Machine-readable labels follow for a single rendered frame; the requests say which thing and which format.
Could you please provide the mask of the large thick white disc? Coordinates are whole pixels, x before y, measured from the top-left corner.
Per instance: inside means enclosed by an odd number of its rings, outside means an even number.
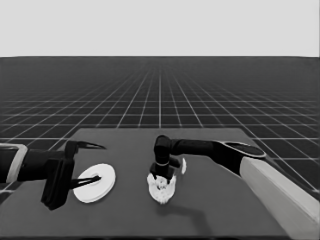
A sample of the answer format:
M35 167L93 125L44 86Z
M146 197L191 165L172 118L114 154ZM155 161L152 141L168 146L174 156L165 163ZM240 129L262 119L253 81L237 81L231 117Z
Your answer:
M80 202L93 203L112 190L116 182L116 172L110 164L101 163L83 171L78 177L78 180L80 179L86 179L86 182L73 189L75 197Z

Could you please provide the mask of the white round pin carrier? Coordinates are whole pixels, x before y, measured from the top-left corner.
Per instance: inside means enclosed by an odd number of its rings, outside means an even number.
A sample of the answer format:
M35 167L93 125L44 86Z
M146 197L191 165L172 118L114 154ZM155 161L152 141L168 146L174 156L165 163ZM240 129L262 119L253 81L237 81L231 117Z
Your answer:
M162 176L158 176L157 175L157 179L158 178L160 178L160 179L166 179L166 178L164 178L164 177L162 177ZM157 201L157 197L159 196L159 195L161 195L161 194L168 194L169 196L170 196L170 199L174 196L174 194L175 194L175 189L176 189L176 186L175 186L175 188L167 188L167 190L166 191L163 191L163 192L159 192L157 189L156 190L152 190L152 189L150 189L149 188L149 186L148 186L148 191L149 191L149 194L150 194L150 196L156 201L156 202L158 202Z

